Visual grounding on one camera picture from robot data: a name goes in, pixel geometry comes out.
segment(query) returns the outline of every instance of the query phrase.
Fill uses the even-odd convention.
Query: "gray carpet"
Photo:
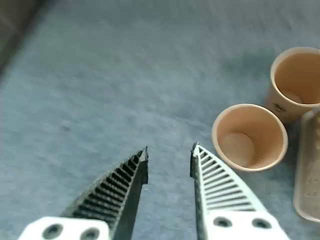
[[[215,117],[263,104],[270,65],[319,47],[318,0],[55,0],[0,83],[0,228],[54,216],[148,145],[133,240],[196,239],[192,144],[213,151]],[[292,204],[297,126],[285,160],[240,173],[292,240],[319,225]]]

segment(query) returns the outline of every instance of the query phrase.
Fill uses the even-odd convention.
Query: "printed logo on cup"
[[[273,105],[278,113],[284,113],[287,111],[284,106],[281,106],[278,103],[273,103]]]

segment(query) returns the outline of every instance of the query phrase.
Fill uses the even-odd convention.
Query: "blue carpet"
[[[318,0],[56,0],[0,83],[0,231],[56,216],[148,145],[133,240],[196,239],[190,150],[215,117],[263,104],[273,59],[319,47]],[[240,176],[292,240],[319,225],[293,208],[297,126],[285,160]]]

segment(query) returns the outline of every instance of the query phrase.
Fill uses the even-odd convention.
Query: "dark object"
[[[148,183],[147,148],[97,179],[61,217],[108,223],[110,239],[131,239],[143,184]]]

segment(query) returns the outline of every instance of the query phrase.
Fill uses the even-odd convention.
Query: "screw hole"
[[[213,224],[215,226],[222,227],[222,228],[229,228],[232,226],[232,222],[229,219],[221,216],[215,218],[213,220]]]
[[[252,221],[252,225],[255,228],[259,228],[259,229],[270,229],[271,228],[271,224],[268,221],[261,219],[261,218],[255,218]]]
[[[42,236],[47,240],[55,239],[60,236],[62,230],[61,224],[52,224],[43,231]]]
[[[80,240],[97,240],[100,231],[98,228],[92,227],[87,229],[81,234]]]

